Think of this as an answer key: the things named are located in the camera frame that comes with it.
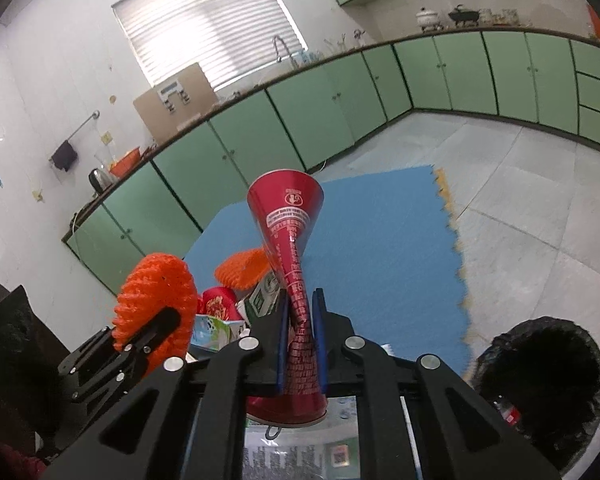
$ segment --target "countertop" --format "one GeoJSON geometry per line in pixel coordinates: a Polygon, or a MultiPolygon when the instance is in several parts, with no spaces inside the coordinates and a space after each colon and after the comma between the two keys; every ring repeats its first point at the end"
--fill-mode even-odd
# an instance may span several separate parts
{"type": "Polygon", "coordinates": [[[82,222],[84,222],[84,220],[86,220],[86,218],[104,201],[107,199],[107,197],[109,197],[113,192],[115,192],[115,190],[121,186],[122,184],[124,184],[136,171],[140,170],[145,164],[147,164],[148,162],[150,162],[156,155],[158,155],[159,153],[161,153],[163,150],[165,150],[166,148],[168,148],[169,146],[171,146],[174,142],[177,142],[179,139],[181,139],[182,137],[184,137],[185,135],[187,135],[189,132],[191,132],[193,129],[195,129],[197,126],[200,126],[200,124],[208,121],[209,119],[211,119],[212,117],[218,115],[220,112],[226,110],[227,108],[239,103],[240,101],[243,101],[244,99],[246,99],[247,97],[250,97],[251,95],[255,94],[256,92],[262,91],[266,88],[268,88],[269,86],[275,85],[276,83],[279,83],[282,80],[285,80],[289,77],[295,76],[299,73],[305,72],[307,70],[311,70],[312,68],[316,68],[320,65],[323,65],[325,63],[334,61],[336,59],[339,59],[341,57],[345,57],[345,56],[350,56],[350,54],[355,54],[357,52],[364,52],[365,50],[369,50],[371,48],[375,48],[378,46],[383,46],[383,45],[388,45],[388,44],[394,44],[394,43],[400,43],[401,41],[407,41],[407,40],[415,40],[417,38],[426,38],[428,36],[440,36],[442,34],[455,34],[455,33],[460,33],[460,32],[486,32],[486,31],[492,31],[492,30],[502,30],[502,31],[514,31],[514,32],[537,32],[539,34],[550,34],[552,36],[560,36],[562,38],[567,38],[568,40],[575,40],[575,41],[581,41],[583,43],[589,43],[592,44],[593,46],[596,46],[598,48],[600,48],[600,42],[599,41],[594,41],[594,40],[590,40],[589,38],[583,38],[580,36],[576,36],[574,34],[568,34],[565,32],[558,32],[555,30],[547,30],[544,28],[528,28],[528,27],[511,27],[511,26],[507,26],[507,25],[494,25],[492,27],[459,27],[459,28],[452,28],[452,29],[447,29],[447,30],[434,30],[434,31],[427,31],[427,32],[422,32],[420,34],[413,34],[410,36],[405,36],[403,38],[396,38],[394,40],[388,40],[388,41],[381,41],[379,43],[374,43],[374,44],[370,44],[370,45],[365,45],[362,47],[357,47],[357,48],[352,48],[350,50],[347,50],[345,52],[341,52],[339,54],[335,54],[334,56],[331,57],[326,57],[324,59],[312,62],[312,63],[307,63],[302,65],[300,68],[295,69],[295,70],[290,70],[289,72],[283,73],[281,75],[275,76],[272,79],[264,82],[264,83],[260,83],[257,84],[255,86],[253,86],[252,88],[240,92],[240,95],[232,98],[232,99],[228,99],[222,103],[220,103],[219,105],[215,106],[214,108],[212,108],[210,111],[208,111],[208,113],[200,116],[199,118],[197,118],[195,121],[193,121],[188,128],[186,128],[185,130],[179,132],[176,136],[171,137],[171,139],[169,139],[167,142],[165,142],[164,144],[158,146],[157,148],[155,148],[154,150],[151,150],[150,152],[146,152],[145,155],[143,155],[142,159],[140,160],[140,162],[138,164],[136,164],[123,178],[119,179],[113,186],[110,186],[106,189],[106,191],[100,195],[99,197],[97,197],[96,200],[93,200],[91,203],[88,204],[88,206],[85,206],[78,214],[77,214],[77,219],[75,219],[75,225],[74,225],[74,220],[72,219],[70,222],[70,228],[69,231],[67,232],[67,234],[62,238],[62,241],[67,241],[72,234],[72,229],[71,227],[74,228],[78,228],[80,227],[80,225],[82,224],[82,222]]]}

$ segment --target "black fabric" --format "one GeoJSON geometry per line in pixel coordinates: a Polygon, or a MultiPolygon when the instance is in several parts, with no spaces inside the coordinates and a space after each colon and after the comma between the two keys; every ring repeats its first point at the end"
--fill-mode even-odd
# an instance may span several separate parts
{"type": "Polygon", "coordinates": [[[74,147],[65,140],[53,155],[51,155],[51,161],[58,170],[69,171],[69,168],[78,158],[78,154],[75,152],[74,147]]]}
{"type": "Polygon", "coordinates": [[[562,474],[600,423],[600,349],[568,320],[532,319],[494,338],[472,385],[488,402],[512,402],[525,436],[562,474]]]}
{"type": "Polygon", "coordinates": [[[46,436],[59,425],[60,388],[58,362],[39,343],[40,324],[22,286],[0,302],[0,396],[46,436]]]}

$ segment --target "faucet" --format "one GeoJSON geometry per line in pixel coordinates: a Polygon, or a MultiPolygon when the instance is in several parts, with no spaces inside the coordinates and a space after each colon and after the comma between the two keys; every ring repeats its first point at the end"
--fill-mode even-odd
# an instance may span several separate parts
{"type": "Polygon", "coordinates": [[[291,55],[291,51],[289,50],[289,47],[286,46],[285,40],[283,40],[279,34],[274,35],[273,40],[272,40],[273,46],[276,49],[276,62],[277,63],[282,62],[282,57],[280,56],[280,52],[278,51],[278,40],[280,40],[280,42],[282,43],[282,46],[285,47],[286,53],[289,56],[289,61],[291,62],[291,66],[293,68],[300,68],[300,66],[298,65],[298,62],[291,55]]]}

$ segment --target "window blind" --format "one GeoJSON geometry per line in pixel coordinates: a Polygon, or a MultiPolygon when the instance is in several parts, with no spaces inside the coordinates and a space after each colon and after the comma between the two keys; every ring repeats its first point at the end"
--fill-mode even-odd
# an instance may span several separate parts
{"type": "Polygon", "coordinates": [[[122,0],[113,5],[152,85],[198,62],[213,88],[291,52],[304,41],[278,0],[122,0]]]}

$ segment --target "orange mesh fruit net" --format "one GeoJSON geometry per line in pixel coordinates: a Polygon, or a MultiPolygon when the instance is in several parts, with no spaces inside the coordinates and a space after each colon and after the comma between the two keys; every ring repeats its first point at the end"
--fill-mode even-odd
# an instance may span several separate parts
{"type": "Polygon", "coordinates": [[[229,256],[218,266],[214,275],[223,286],[248,290],[256,286],[270,269],[264,249],[259,247],[229,256]]]}
{"type": "Polygon", "coordinates": [[[179,312],[180,325],[151,352],[147,374],[168,357],[184,358],[198,310],[198,292],[187,264],[172,254],[149,254],[140,260],[120,289],[114,308],[114,348],[121,351],[165,306],[179,312]]]}

